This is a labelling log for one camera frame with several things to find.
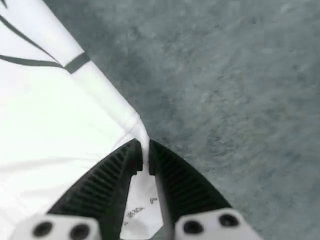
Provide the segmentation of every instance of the screw hole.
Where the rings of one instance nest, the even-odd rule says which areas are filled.
[[[186,234],[200,234],[204,228],[198,221],[190,220],[183,225],[183,230]]]
[[[224,227],[236,227],[239,225],[238,219],[231,214],[224,214],[220,216],[219,222]]]
[[[79,224],[73,227],[70,232],[70,238],[72,240],[85,240],[90,233],[90,228],[86,224]]]
[[[37,238],[44,237],[48,235],[52,230],[53,224],[49,221],[44,221],[39,223],[33,230],[33,236]]]

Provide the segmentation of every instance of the dark stripe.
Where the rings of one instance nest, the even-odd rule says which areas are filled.
[[[5,8],[7,9],[8,6],[7,6],[7,4],[6,4],[6,1],[5,1],[5,0],[0,0],[0,1],[3,3],[3,5],[5,6]]]
[[[0,55],[0,60],[4,60],[9,63],[19,64],[24,66],[62,68],[62,66],[59,63],[56,63],[54,61],[31,60],[31,59],[23,59],[23,58],[4,56],[4,55]]]
[[[44,53],[46,53],[48,56],[50,56],[51,58],[53,58],[56,62],[58,62],[53,56],[51,56],[46,50],[44,50],[42,47],[40,47],[38,44],[36,44],[34,41],[32,41],[31,39],[29,39],[27,36],[25,36],[22,32],[20,32],[18,29],[16,29],[13,25],[11,25],[11,23],[9,23],[3,16],[0,15],[0,21],[8,28],[10,29],[12,32],[14,32],[16,35],[18,35],[20,38],[26,40],[28,43],[30,43],[31,45],[35,46],[36,48],[38,48],[39,50],[43,51]]]
[[[73,74],[75,71],[80,69],[83,65],[90,61],[88,55],[84,52],[74,58],[71,62],[69,62],[64,69],[67,70],[69,73]]]

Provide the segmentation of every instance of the ribbed gripper pad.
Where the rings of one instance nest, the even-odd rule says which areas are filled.
[[[94,218],[99,222],[103,240],[118,240],[131,177],[142,166],[140,143],[129,141],[92,167],[48,214]]]
[[[150,141],[150,174],[155,175],[164,221],[230,208],[215,187],[189,163],[160,143]]]

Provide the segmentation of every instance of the white cloth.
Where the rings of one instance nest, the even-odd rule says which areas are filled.
[[[144,167],[131,180],[120,237],[151,238],[162,218],[140,116],[92,61],[63,68],[84,51],[41,0],[0,0],[0,17],[0,238],[133,138]]]

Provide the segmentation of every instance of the white towel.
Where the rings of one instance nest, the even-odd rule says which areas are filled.
[[[144,167],[131,180],[120,237],[142,240],[162,218],[140,116],[41,0],[0,0],[1,239],[133,138]]]

